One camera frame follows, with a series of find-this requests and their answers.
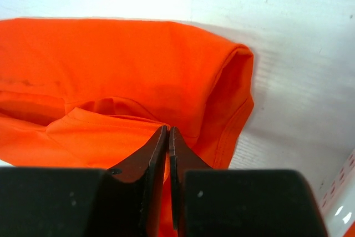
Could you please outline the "orange t shirt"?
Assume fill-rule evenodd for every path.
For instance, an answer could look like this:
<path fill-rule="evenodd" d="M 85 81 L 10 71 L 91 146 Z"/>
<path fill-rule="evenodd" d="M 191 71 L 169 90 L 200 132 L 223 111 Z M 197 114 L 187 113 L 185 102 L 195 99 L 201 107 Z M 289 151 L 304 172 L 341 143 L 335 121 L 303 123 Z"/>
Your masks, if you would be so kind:
<path fill-rule="evenodd" d="M 251 50 L 176 22 L 1 21 L 1 235 L 89 236 L 109 168 L 168 129 L 157 236 L 173 228 L 169 133 L 229 166 L 253 109 Z"/>

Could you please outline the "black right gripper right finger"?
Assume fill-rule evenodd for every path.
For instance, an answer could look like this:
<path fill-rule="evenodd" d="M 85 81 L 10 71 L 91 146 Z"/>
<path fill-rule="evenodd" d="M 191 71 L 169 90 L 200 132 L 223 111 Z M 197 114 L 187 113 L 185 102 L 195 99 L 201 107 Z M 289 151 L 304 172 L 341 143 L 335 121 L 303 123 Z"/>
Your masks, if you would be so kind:
<path fill-rule="evenodd" d="M 189 148 L 177 127 L 169 133 L 169 165 L 173 228 L 178 236 L 185 236 L 185 172 L 211 167 Z"/>

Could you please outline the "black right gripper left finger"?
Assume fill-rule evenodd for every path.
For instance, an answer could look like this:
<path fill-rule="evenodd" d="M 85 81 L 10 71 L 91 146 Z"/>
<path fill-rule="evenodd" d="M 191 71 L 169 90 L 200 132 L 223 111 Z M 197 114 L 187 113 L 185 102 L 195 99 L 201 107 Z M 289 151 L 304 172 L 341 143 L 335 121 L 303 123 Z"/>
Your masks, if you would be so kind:
<path fill-rule="evenodd" d="M 107 170 L 95 196 L 89 236 L 157 236 L 168 129 Z"/>

